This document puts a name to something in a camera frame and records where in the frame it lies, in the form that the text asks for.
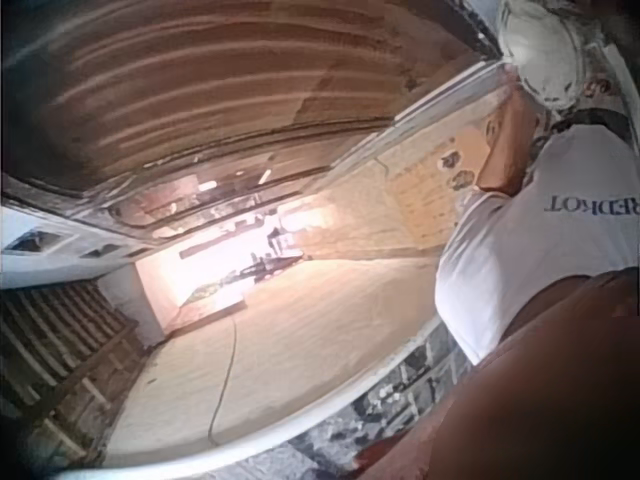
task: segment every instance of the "bright light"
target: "bright light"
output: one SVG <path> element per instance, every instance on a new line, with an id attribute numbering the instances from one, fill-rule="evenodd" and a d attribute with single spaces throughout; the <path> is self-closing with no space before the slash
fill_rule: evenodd
<path id="1" fill-rule="evenodd" d="M 269 178 L 269 175 L 271 175 L 271 169 L 268 169 L 266 172 L 262 174 L 262 177 L 260 178 L 258 185 L 262 185 L 264 182 L 266 182 L 267 178 Z"/>
<path id="2" fill-rule="evenodd" d="M 218 182 L 215 180 L 211 180 L 210 182 L 204 182 L 198 185 L 198 190 L 201 192 L 206 192 L 207 190 L 212 190 L 218 186 Z"/>

